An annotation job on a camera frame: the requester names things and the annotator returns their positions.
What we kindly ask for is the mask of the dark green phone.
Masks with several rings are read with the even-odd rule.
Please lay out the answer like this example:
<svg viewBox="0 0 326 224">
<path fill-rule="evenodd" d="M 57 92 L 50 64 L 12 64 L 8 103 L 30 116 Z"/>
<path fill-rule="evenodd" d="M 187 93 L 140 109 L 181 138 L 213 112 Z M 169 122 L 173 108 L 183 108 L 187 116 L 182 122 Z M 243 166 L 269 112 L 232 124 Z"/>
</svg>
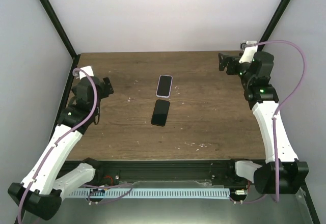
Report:
<svg viewBox="0 0 326 224">
<path fill-rule="evenodd" d="M 166 125 L 170 102 L 167 100 L 156 100 L 154 111 L 151 118 L 151 124 L 164 127 Z"/>
</svg>

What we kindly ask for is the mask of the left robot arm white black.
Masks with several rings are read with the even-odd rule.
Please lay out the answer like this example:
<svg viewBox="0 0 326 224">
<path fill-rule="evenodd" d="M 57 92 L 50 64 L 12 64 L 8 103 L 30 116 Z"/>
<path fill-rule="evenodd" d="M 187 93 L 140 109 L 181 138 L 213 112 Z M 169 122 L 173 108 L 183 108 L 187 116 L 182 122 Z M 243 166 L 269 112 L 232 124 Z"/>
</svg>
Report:
<svg viewBox="0 0 326 224">
<path fill-rule="evenodd" d="M 20 183 L 12 183 L 8 194 L 18 205 L 17 222 L 22 213 L 30 212 L 43 219 L 51 219 L 62 201 L 85 183 L 99 185 L 104 179 L 100 163 L 87 158 L 62 177 L 58 173 L 69 153 L 91 124 L 100 118 L 100 102 L 113 94 L 109 78 L 83 77 L 72 88 L 74 96 L 62 111 L 52 138 L 33 169 Z"/>
</svg>

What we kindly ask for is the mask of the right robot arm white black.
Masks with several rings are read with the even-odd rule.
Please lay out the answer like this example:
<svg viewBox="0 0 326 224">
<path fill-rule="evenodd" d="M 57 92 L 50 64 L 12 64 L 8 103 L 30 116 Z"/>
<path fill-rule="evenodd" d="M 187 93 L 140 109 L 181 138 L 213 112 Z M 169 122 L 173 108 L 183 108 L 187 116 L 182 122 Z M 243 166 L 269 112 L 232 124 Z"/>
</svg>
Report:
<svg viewBox="0 0 326 224">
<path fill-rule="evenodd" d="M 257 120 L 265 148 L 265 164 L 238 160 L 227 170 L 226 178 L 233 185 L 244 178 L 254 183 L 260 194 L 295 194 L 303 184 L 308 164 L 299 161 L 285 131 L 279 110 L 276 89 L 269 83 L 274 56 L 258 51 L 251 60 L 244 56 L 219 53 L 219 70 L 237 75 L 244 97 Z"/>
</svg>

